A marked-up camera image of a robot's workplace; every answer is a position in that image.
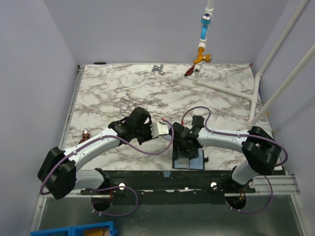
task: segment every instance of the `gray wall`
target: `gray wall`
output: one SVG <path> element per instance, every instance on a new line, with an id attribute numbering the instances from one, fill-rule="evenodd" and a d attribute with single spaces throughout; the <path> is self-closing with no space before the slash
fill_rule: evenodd
<path id="1" fill-rule="evenodd" d="M 78 68 L 42 0 L 0 7 L 0 234 L 26 236 Z"/>
<path id="2" fill-rule="evenodd" d="M 207 0 L 45 0 L 79 64 L 192 63 Z M 251 63 L 288 0 L 216 0 L 207 53 Z"/>
<path id="3" fill-rule="evenodd" d="M 256 59 L 257 72 L 300 0 L 291 0 Z M 315 0 L 310 0 L 265 71 L 260 84 L 266 102 L 315 43 Z M 289 152 L 285 168 L 296 175 L 304 207 L 315 232 L 315 59 L 299 74 L 268 112 L 277 141 Z"/>

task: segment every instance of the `marble tabletop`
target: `marble tabletop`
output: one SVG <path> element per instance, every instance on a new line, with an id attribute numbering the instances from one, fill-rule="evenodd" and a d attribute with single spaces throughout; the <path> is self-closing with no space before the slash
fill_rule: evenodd
<path id="1" fill-rule="evenodd" d="M 77 145 L 84 129 L 90 130 L 93 137 L 110 122 L 129 116 L 137 106 L 148 110 L 153 122 L 161 118 L 179 122 L 188 109 L 206 106 L 212 111 L 209 127 L 247 130 L 251 107 L 248 100 L 193 84 L 192 76 L 184 76 L 191 65 L 165 64 L 163 76 L 151 72 L 152 67 L 153 64 L 86 65 L 65 147 Z M 247 94 L 252 94 L 254 87 L 249 64 L 203 65 L 200 79 Z M 185 125 L 191 123 L 192 115 L 206 117 L 207 111 L 194 110 L 186 117 Z M 271 134 L 266 116 L 257 125 Z M 158 138 L 139 147 L 156 152 L 167 144 L 166 139 Z M 206 170 L 231 170 L 245 160 L 241 153 L 216 147 L 204 148 L 204 152 L 209 157 Z M 161 155 L 149 156 L 122 145 L 98 156 L 82 169 L 96 167 L 104 170 L 172 170 L 172 148 Z"/>

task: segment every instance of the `blue bin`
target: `blue bin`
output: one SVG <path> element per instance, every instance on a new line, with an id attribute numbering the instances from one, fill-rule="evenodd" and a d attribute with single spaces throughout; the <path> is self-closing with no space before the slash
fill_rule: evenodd
<path id="1" fill-rule="evenodd" d="M 57 228 L 51 230 L 41 230 L 33 231 L 30 236 L 83 236 L 85 230 L 98 229 L 98 228 L 109 228 L 110 236 L 115 236 L 117 234 L 117 229 L 114 226 L 113 221 L 89 224 L 89 225 L 79 225 L 72 227 Z"/>

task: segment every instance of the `metal frame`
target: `metal frame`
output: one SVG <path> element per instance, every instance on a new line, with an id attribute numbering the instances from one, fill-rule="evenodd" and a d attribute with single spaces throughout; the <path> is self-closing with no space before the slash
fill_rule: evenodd
<path id="1" fill-rule="evenodd" d="M 80 84 L 82 81 L 83 73 L 84 73 L 84 65 L 79 66 L 78 76 L 75 84 L 75 88 L 72 94 L 71 103 L 68 109 L 65 125 L 63 128 L 62 137 L 59 143 L 60 149 L 64 148 L 66 137 L 69 131 L 70 121 L 73 114 L 73 109 L 75 106 L 75 102 L 77 99 L 77 95 L 79 92 Z M 304 236 L 311 236 L 312 229 L 309 224 L 308 218 L 305 214 L 304 208 L 302 206 L 301 198 L 300 198 L 300 190 L 298 188 L 295 176 L 269 176 L 268 177 L 274 190 L 274 195 L 290 195 L 292 198 L 292 202 L 297 214 L 298 222 L 300 224 L 302 234 Z M 270 187 L 266 179 L 262 176 L 258 176 L 253 179 L 256 193 L 248 193 L 247 196 L 266 196 L 270 195 Z M 109 195 L 81 195 L 80 190 L 74 190 L 70 194 L 68 194 L 67 198 L 109 198 Z M 228 196 L 236 196 L 235 194 L 225 194 Z M 39 230 L 40 223 L 44 214 L 47 198 L 52 198 L 51 194 L 41 196 L 39 195 L 37 200 L 37 205 L 35 208 L 35 213 L 33 216 L 33 220 L 31 223 L 31 231 Z"/>

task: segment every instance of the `blue box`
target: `blue box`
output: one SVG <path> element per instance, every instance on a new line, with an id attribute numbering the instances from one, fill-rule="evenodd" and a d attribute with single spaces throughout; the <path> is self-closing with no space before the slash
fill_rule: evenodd
<path id="1" fill-rule="evenodd" d="M 83 236 L 83 232 L 85 230 L 98 228 L 109 228 L 110 236 L 115 236 L 118 233 L 117 229 L 114 226 L 113 221 L 108 221 L 89 225 L 79 225 L 51 230 L 33 231 L 31 232 L 30 236 Z"/>

